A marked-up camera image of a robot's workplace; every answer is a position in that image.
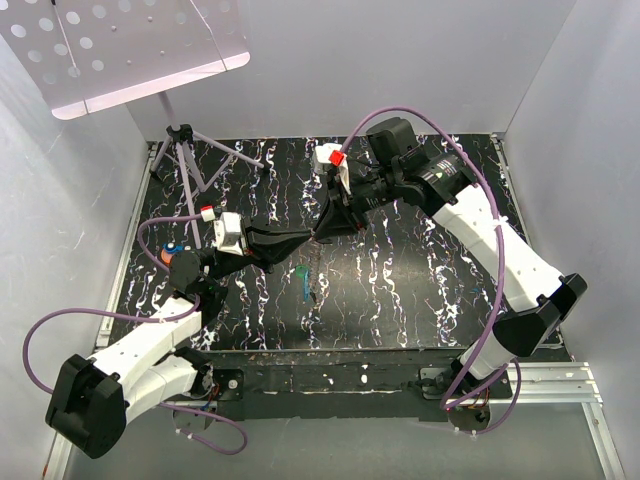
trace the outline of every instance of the gray floor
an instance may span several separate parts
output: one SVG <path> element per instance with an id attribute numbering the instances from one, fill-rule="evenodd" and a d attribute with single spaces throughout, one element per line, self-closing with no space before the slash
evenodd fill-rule
<path id="1" fill-rule="evenodd" d="M 74 450 L 65 479 L 604 478 L 580 405 L 520 405 L 476 440 L 407 419 L 255 420 L 245 427 L 249 446 L 225 457 L 176 435 L 171 413 L 155 409 L 103 458 Z M 238 441 L 226 425 L 205 436 L 229 447 Z"/>

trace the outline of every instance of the circular hole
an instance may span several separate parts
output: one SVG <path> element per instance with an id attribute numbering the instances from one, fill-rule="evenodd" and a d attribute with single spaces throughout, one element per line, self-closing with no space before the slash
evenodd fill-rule
<path id="1" fill-rule="evenodd" d="M 42 76 L 42 80 L 44 80 L 44 83 L 53 85 L 54 83 L 56 83 L 56 76 L 53 73 L 45 73 Z"/>
<path id="2" fill-rule="evenodd" d="M 131 10 L 131 2 L 129 0 L 120 0 L 118 2 L 118 8 L 123 12 L 128 12 Z"/>
<path id="3" fill-rule="evenodd" d="M 40 28 L 45 32 L 50 32 L 51 30 L 53 30 L 53 22 L 48 18 L 41 18 L 38 22 L 38 25 L 40 25 Z"/>
<path id="4" fill-rule="evenodd" d="M 53 47 L 53 51 L 56 52 L 61 57 L 66 55 L 67 53 L 69 53 L 69 50 L 67 49 L 67 46 L 63 45 L 61 43 L 56 43 L 54 45 L 54 47 Z"/>
<path id="5" fill-rule="evenodd" d="M 12 25 L 11 33 L 13 33 L 18 38 L 24 38 L 27 35 L 27 31 L 22 25 Z"/>
<path id="6" fill-rule="evenodd" d="M 39 63 L 42 61 L 42 54 L 37 50 L 29 50 L 29 53 L 27 53 L 27 56 L 29 57 L 29 60 L 31 60 L 32 62 Z"/>
<path id="7" fill-rule="evenodd" d="M 89 50 L 91 47 L 93 47 L 93 41 L 91 41 L 89 37 L 82 37 L 80 39 L 80 46 L 85 50 Z"/>
<path id="8" fill-rule="evenodd" d="M 107 16 L 107 9 L 102 5 L 94 5 L 91 11 L 93 12 L 93 16 L 96 18 L 104 18 Z"/>
<path id="9" fill-rule="evenodd" d="M 80 15 L 76 12 L 67 12 L 67 22 L 71 25 L 77 25 L 80 23 Z"/>

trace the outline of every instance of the green object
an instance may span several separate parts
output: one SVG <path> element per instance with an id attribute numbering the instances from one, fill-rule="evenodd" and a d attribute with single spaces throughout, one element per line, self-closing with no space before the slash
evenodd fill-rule
<path id="1" fill-rule="evenodd" d="M 296 276 L 298 278 L 304 278 L 309 273 L 309 267 L 306 265 L 298 265 L 296 267 Z"/>

